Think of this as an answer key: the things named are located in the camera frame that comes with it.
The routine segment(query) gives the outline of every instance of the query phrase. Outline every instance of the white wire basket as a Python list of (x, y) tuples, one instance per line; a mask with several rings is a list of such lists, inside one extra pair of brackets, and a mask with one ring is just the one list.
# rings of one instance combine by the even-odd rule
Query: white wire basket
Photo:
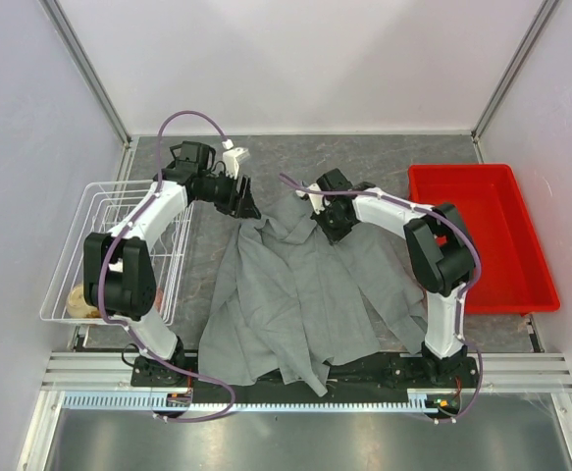
[[(142, 200), (152, 181), (91, 183), (78, 204), (61, 258), (39, 311), (44, 321), (70, 324), (103, 324), (100, 318), (73, 318), (66, 302), (70, 291), (82, 283), (82, 245), (89, 233), (106, 233), (121, 222)], [(163, 292), (160, 314), (171, 325), (181, 287), (185, 249), (193, 205), (164, 230), (150, 252), (157, 287)]]

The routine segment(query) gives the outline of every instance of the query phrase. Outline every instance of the white backdrop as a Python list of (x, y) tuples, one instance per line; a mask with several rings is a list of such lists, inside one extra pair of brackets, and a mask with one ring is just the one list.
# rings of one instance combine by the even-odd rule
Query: white backdrop
[(562, 308), (537, 315), (572, 371), (572, 0), (561, 2), (484, 136), (488, 162), (512, 166)]
[(540, 3), (61, 0), (134, 134), (470, 130)]
[(38, 313), (79, 196), (121, 156), (39, 2), (0, 1), (0, 470), (16, 468), (50, 351), (73, 331)]

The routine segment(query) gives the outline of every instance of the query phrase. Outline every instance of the metal floor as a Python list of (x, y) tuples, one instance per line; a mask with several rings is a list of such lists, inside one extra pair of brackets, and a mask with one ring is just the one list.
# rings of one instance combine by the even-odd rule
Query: metal floor
[(401, 414), (242, 412), (201, 424), (62, 412), (46, 471), (567, 471), (548, 395), (481, 395), (455, 425)]
[[(216, 148), (213, 137), (187, 137)], [(155, 137), (141, 137), (136, 147), (131, 180), (151, 179), (157, 168)], [(166, 137), (162, 156), (170, 160), (168, 147), (183, 140)], [(314, 181), (332, 168), (340, 168), (353, 182), (370, 181), (385, 191), (407, 197), (407, 169), (412, 164), (475, 163), (477, 157), (468, 135), (262, 135), (238, 136), (236, 145), (248, 147), (252, 155), (250, 176), (258, 207), (265, 207), (289, 189), (278, 180), (279, 172), (296, 179)], [(225, 246), (237, 222), (207, 204), (198, 204), (186, 260), (180, 302), (172, 329), (186, 348), (197, 348), (209, 317), (209, 306)], [(405, 242), (389, 235), (399, 259), (409, 266)], [(369, 316), (382, 349), (401, 350), (379, 315)], [(530, 352), (527, 320), (517, 315), (468, 316), (465, 335), (484, 352)], [(127, 334), (116, 327), (92, 327), (86, 347), (124, 347)]]

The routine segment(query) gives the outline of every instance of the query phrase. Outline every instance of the wrinkled gray towel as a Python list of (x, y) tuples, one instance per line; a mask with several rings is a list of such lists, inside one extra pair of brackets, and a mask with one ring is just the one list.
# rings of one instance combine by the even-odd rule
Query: wrinkled gray towel
[(380, 349), (362, 294), (409, 352), (420, 350), (425, 334), (412, 316), (424, 315), (423, 292), (378, 228), (358, 224), (330, 245), (310, 214), (292, 193), (240, 223), (218, 272), (200, 373), (248, 386), (279, 368), (284, 383), (323, 395), (327, 363)]

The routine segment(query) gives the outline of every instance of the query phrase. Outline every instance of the red plastic tray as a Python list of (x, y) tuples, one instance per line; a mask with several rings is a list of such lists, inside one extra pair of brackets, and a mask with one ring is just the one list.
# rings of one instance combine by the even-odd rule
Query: red plastic tray
[(482, 260), (469, 291), (471, 314), (555, 311), (558, 294), (521, 191), (507, 165), (413, 165), (410, 199), (450, 202), (462, 214)]

